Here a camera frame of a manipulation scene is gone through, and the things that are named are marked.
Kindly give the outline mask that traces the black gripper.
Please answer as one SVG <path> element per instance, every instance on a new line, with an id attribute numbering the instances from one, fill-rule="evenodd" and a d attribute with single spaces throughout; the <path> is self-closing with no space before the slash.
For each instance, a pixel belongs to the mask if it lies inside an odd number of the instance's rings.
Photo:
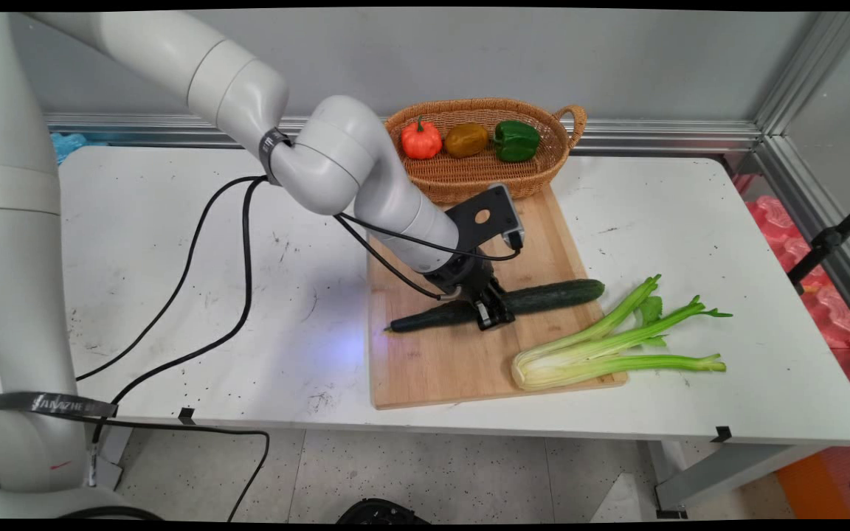
<path id="1" fill-rule="evenodd" d="M 423 276 L 442 292 L 459 291 L 458 299 L 473 302 L 480 330 L 490 330 L 516 319 L 505 300 L 506 290 L 495 277 L 493 261 L 482 251 L 473 255 L 455 254 L 441 268 Z"/>

